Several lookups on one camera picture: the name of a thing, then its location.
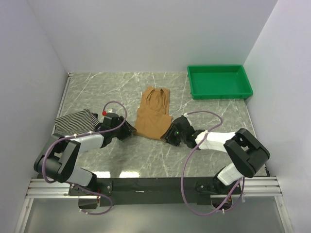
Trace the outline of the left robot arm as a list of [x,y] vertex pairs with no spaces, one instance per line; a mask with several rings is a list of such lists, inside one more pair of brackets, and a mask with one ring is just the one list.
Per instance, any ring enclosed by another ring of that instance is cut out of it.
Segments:
[[84,194],[92,195],[98,191],[97,175],[76,166],[78,155],[92,149],[104,148],[113,138],[123,141],[136,131],[124,117],[109,113],[95,131],[81,136],[54,133],[35,160],[34,171],[59,183],[79,185]]

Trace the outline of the thin striped tank top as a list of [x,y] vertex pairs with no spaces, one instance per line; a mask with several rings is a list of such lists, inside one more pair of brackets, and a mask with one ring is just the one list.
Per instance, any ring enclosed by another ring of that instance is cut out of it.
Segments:
[[98,115],[88,109],[59,117],[54,120],[54,132],[60,135],[84,134],[99,128]]

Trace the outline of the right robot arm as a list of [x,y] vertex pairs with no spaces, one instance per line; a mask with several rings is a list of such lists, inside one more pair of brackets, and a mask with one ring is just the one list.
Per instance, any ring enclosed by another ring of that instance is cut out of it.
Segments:
[[202,190],[223,194],[240,178],[252,178],[270,159],[269,151],[247,129],[237,132],[218,133],[195,130],[187,116],[174,120],[161,136],[166,143],[198,150],[217,150],[226,152],[232,163],[222,168],[214,177],[212,184],[201,185]]

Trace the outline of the tan tank top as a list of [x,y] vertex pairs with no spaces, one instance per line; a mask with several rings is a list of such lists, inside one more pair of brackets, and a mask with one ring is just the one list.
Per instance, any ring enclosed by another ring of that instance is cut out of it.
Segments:
[[160,140],[172,122],[169,107],[170,90],[147,87],[142,93],[140,106],[137,109],[136,135]]

